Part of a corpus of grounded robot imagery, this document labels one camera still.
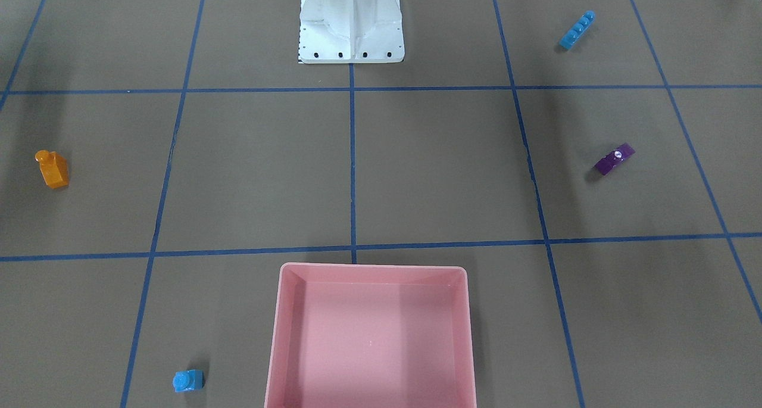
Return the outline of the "purple lego block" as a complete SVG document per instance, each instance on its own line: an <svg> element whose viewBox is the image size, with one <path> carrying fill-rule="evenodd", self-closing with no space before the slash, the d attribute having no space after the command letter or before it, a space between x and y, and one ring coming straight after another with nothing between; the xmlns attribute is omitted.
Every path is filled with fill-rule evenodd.
<svg viewBox="0 0 762 408"><path fill-rule="evenodd" d="M613 169L623 164L623 162L629 160L634 153L636 153L636 150L634 150L629 143L623 143L607 153L603 158L599 159L594 164L594 169L601 176L606 176L610 174Z"/></svg>

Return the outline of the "long blue lego block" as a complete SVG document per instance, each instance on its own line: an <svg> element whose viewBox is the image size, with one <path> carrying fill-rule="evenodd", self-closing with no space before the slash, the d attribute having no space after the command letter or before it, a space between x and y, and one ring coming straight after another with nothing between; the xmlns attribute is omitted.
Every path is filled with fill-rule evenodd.
<svg viewBox="0 0 762 408"><path fill-rule="evenodd" d="M594 11L586 11L579 20L560 38L558 44L561 49L566 51L574 47L575 44L585 35L585 33L594 24L596 19Z"/></svg>

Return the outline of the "small blue lego block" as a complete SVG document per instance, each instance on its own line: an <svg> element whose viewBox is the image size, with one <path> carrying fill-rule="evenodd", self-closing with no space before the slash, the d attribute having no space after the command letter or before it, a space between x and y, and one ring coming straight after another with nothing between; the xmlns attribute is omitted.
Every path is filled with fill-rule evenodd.
<svg viewBox="0 0 762 408"><path fill-rule="evenodd" d="M204 388L204 383L204 371L200 369L176 372L172 380L172 386L175 393L200 391Z"/></svg>

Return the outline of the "orange lego block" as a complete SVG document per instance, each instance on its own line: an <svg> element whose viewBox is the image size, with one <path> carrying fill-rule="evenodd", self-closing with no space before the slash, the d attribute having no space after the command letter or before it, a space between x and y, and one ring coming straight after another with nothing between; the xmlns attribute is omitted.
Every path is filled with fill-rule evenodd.
<svg viewBox="0 0 762 408"><path fill-rule="evenodd" d="M69 185L68 164L57 152L39 150L35 154L44 182L51 189Z"/></svg>

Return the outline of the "pink plastic box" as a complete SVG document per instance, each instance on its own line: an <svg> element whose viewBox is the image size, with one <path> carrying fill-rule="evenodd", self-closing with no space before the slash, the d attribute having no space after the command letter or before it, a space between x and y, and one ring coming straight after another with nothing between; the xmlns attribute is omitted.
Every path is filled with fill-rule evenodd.
<svg viewBox="0 0 762 408"><path fill-rule="evenodd" d="M477 405L462 267L281 267L264 406Z"/></svg>

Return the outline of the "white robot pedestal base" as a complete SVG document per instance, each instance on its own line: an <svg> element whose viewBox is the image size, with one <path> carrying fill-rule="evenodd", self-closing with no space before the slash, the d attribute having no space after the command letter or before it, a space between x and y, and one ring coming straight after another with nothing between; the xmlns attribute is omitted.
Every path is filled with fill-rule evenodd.
<svg viewBox="0 0 762 408"><path fill-rule="evenodd" d="M387 64L405 58L400 0L300 0L301 64Z"/></svg>

